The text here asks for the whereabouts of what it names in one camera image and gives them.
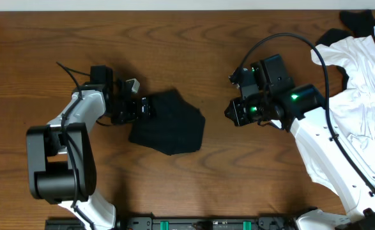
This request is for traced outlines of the black Sydrogen t-shirt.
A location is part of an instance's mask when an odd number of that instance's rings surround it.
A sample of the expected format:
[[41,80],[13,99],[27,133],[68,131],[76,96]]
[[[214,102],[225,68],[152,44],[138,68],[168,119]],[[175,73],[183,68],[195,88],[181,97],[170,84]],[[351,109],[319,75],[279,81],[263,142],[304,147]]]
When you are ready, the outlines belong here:
[[199,151],[206,119],[175,89],[148,96],[153,114],[132,125],[128,140],[166,155]]

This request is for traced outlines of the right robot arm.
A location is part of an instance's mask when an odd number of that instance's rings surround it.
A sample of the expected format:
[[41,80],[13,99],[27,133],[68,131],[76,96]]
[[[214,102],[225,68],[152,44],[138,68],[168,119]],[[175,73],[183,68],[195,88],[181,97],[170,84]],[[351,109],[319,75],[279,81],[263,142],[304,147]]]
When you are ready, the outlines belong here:
[[325,99],[313,85],[278,93],[249,86],[224,114],[237,127],[256,123],[289,132],[308,173],[323,174],[314,182],[339,196],[345,214],[311,208],[290,218],[286,229],[375,229],[375,173],[327,116]]

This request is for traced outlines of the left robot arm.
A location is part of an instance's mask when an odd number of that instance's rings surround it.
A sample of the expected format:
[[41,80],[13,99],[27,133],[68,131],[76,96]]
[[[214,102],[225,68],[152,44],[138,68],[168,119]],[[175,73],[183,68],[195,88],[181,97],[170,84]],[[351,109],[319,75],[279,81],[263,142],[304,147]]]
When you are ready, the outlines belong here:
[[96,187],[89,133],[107,114],[114,92],[108,81],[76,85],[64,110],[26,132],[29,190],[74,218],[51,218],[46,229],[118,229],[116,208]]

